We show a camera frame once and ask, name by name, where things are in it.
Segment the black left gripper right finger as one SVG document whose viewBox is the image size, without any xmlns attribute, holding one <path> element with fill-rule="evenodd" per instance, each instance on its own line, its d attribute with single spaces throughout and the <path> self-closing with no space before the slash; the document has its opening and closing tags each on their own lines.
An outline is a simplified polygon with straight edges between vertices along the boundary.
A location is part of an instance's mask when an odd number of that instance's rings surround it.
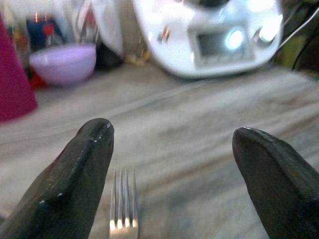
<svg viewBox="0 0 319 239">
<path fill-rule="evenodd" d="M 317 239 L 318 172 L 290 144 L 259 129 L 236 129 L 232 150 L 269 238 Z"/>
</svg>

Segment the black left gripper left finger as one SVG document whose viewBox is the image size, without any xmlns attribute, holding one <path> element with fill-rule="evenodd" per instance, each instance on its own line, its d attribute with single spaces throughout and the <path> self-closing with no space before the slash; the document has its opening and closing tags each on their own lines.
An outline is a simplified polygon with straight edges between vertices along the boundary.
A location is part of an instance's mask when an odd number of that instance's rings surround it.
<svg viewBox="0 0 319 239">
<path fill-rule="evenodd" d="M 105 186 L 114 127 L 86 122 L 0 226 L 3 239 L 86 239 Z"/>
</svg>

